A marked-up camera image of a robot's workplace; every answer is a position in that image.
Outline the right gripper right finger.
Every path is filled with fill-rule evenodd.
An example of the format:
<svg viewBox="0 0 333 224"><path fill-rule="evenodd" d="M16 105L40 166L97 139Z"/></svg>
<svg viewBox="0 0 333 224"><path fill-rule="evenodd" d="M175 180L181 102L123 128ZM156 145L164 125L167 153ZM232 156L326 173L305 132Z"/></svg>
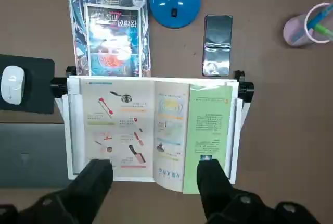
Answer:
<svg viewBox="0 0 333 224"><path fill-rule="evenodd" d="M318 223L303 205L280 202L271 208L258 195L234 188L216 159L199 162L197 186L206 223Z"/></svg>

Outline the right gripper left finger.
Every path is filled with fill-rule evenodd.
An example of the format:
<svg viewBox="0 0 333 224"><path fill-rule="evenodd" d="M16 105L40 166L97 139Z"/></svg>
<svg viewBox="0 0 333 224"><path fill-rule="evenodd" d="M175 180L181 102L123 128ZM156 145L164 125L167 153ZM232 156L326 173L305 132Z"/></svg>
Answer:
<svg viewBox="0 0 333 224"><path fill-rule="evenodd" d="M18 211L1 205L1 223L92 223L113 183L109 160L93 159L64 189Z"/></svg>

